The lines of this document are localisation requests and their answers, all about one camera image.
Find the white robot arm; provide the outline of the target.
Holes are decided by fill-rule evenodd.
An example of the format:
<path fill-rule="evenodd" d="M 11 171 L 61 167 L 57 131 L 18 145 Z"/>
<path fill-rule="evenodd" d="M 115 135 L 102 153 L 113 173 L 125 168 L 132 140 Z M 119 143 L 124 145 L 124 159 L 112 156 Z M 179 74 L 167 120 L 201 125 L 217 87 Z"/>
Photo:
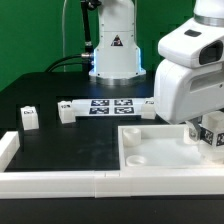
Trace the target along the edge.
<path fill-rule="evenodd" d="M 101 2 L 90 79 L 106 85 L 143 79 L 132 1 Z M 194 17 L 164 36 L 158 53 L 164 60 L 155 74 L 155 112 L 170 124 L 186 123 L 198 140 L 198 118 L 224 108 L 224 0 L 196 0 Z"/>

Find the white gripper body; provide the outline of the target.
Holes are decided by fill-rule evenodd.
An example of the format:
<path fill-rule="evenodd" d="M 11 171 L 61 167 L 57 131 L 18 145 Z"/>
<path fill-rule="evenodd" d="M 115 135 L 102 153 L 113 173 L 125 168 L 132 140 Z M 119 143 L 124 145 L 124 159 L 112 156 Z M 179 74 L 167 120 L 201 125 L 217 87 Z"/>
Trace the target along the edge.
<path fill-rule="evenodd" d="M 190 19 L 158 43 L 155 111 L 178 124 L 224 108 L 224 28 Z"/>

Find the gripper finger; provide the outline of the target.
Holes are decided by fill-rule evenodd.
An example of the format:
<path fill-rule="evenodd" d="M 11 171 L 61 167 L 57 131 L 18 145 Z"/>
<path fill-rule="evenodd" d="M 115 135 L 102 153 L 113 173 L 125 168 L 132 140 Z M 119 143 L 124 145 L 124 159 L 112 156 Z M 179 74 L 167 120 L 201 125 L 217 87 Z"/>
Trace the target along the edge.
<path fill-rule="evenodd" d="M 188 126 L 189 137 L 192 140 L 199 140 L 201 134 L 201 127 L 197 119 L 191 119 L 186 121 Z"/>

